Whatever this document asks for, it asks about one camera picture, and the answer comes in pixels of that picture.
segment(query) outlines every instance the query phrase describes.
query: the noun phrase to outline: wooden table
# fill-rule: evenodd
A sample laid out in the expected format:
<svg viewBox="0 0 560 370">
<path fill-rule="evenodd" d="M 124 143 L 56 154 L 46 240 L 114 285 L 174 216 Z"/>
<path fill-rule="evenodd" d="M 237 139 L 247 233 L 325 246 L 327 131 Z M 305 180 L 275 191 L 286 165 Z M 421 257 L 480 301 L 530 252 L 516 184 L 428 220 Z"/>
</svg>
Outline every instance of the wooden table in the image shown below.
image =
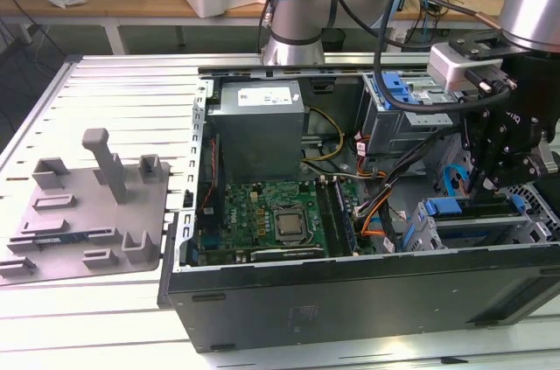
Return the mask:
<svg viewBox="0 0 560 370">
<path fill-rule="evenodd" d="M 87 0 L 87 4 L 62 10 L 46 0 L 18 0 L 21 6 L 39 24 L 95 24 L 105 28 L 114 54 L 125 54 L 119 27 L 124 25 L 233 25 L 256 26 L 263 9 L 262 4 L 251 4 L 227 10 L 218 17 L 200 18 L 186 0 Z M 474 10 L 497 17 L 503 0 L 451 0 Z M 419 13 L 418 0 L 406 0 L 402 11 L 397 12 L 389 26 L 392 37 L 403 40 Z M 0 0 L 0 16 L 8 24 L 29 24 L 11 0 Z M 471 17 L 450 11 L 438 24 L 442 29 L 484 28 Z M 184 42 L 182 28 L 177 28 L 179 42 Z"/>
</svg>

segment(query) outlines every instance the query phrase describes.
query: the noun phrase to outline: desk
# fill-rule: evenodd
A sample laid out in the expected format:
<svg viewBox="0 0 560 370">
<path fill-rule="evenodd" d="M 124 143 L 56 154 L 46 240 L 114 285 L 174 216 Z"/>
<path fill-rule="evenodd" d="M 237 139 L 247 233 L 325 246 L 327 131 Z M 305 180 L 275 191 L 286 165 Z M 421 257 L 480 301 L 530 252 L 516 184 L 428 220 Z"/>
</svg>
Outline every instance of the desk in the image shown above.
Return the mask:
<svg viewBox="0 0 560 370">
<path fill-rule="evenodd" d="M 22 7 L 39 24 L 92 24 L 102 26 L 114 54 L 125 54 L 119 27 L 125 25 L 169 25 L 169 26 L 257 26 L 263 9 L 261 4 L 227 10 L 218 17 L 197 17 L 186 0 L 87 0 L 87 4 L 62 10 L 46 0 L 18 0 Z M 500 14 L 503 0 L 451 0 L 490 16 Z M 401 41 L 418 17 L 418 0 L 406 0 L 401 12 L 395 14 L 389 26 L 393 28 L 392 38 Z M 27 19 L 11 0 L 0 0 L 0 16 L 9 24 L 29 24 Z M 354 23 L 346 27 L 357 27 Z M 450 11 L 439 22 L 442 29 L 486 28 L 471 17 Z M 179 42 L 182 30 L 179 27 Z"/>
<path fill-rule="evenodd" d="M 400 53 L 384 54 L 381 62 L 406 66 L 427 60 L 425 53 Z M 326 62 L 370 66 L 373 57 L 327 54 Z M 92 153 L 81 147 L 86 128 L 106 127 L 109 148 L 124 164 L 147 152 L 170 163 L 166 208 L 180 208 L 199 67 L 258 64 L 250 54 L 84 57 L 65 63 L 0 154 L 0 257 L 32 194 L 29 177 L 40 157 L 62 156 L 68 167 L 91 167 Z M 171 220 L 167 213 L 164 228 Z M 160 272 L 161 267 L 0 288 L 0 368 L 441 369 L 442 357 L 470 362 L 454 370 L 560 367 L 560 297 L 508 327 L 198 355 L 175 311 L 157 307 Z"/>
</svg>

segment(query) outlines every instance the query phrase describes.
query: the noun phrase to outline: gray power supply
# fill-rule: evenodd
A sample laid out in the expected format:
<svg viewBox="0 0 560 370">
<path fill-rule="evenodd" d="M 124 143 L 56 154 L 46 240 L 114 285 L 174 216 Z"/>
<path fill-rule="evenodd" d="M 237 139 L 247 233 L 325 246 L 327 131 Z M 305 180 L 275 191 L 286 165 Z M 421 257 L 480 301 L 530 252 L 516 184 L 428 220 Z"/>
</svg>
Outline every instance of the gray power supply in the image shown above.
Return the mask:
<svg viewBox="0 0 560 370">
<path fill-rule="evenodd" d="M 298 179 L 305 108 L 297 81 L 226 83 L 208 115 L 228 183 Z"/>
</svg>

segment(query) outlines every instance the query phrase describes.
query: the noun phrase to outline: floor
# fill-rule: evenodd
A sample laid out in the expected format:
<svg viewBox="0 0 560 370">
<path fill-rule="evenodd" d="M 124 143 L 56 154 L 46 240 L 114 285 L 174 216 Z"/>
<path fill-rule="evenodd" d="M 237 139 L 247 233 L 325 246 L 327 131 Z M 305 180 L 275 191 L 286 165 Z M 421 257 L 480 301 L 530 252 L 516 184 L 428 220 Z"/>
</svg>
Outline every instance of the floor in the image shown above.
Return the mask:
<svg viewBox="0 0 560 370">
<path fill-rule="evenodd" d="M 255 52 L 255 27 L 186 27 L 186 46 L 178 46 L 175 31 L 169 26 L 129 26 L 123 35 L 130 53 L 224 53 Z M 365 32 L 345 30 L 345 52 L 372 52 L 375 40 Z M 52 26 L 49 36 L 66 54 L 111 54 L 105 31 L 96 26 Z M 11 41 L 11 36 L 4 36 Z M 0 55 L 0 151 L 35 101 L 48 86 L 64 57 L 42 33 L 35 31 L 33 43 L 10 45 Z"/>
</svg>

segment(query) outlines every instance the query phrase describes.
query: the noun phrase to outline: green circuit board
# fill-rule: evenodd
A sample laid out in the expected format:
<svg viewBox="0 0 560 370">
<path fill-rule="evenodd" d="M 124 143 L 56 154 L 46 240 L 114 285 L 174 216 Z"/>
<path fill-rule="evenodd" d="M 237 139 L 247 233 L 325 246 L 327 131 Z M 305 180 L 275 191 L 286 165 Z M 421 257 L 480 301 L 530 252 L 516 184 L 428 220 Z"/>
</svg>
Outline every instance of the green circuit board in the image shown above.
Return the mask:
<svg viewBox="0 0 560 370">
<path fill-rule="evenodd" d="M 341 181 L 341 187 L 346 208 L 351 211 L 359 202 L 357 188 L 350 180 Z M 236 249 L 296 245 L 323 248 L 328 256 L 314 181 L 227 185 L 224 217 L 220 234 L 201 235 L 201 253 L 213 251 L 205 259 Z M 302 230 L 295 235 L 298 224 Z M 278 240 L 277 227 L 284 225 L 289 241 Z"/>
</svg>

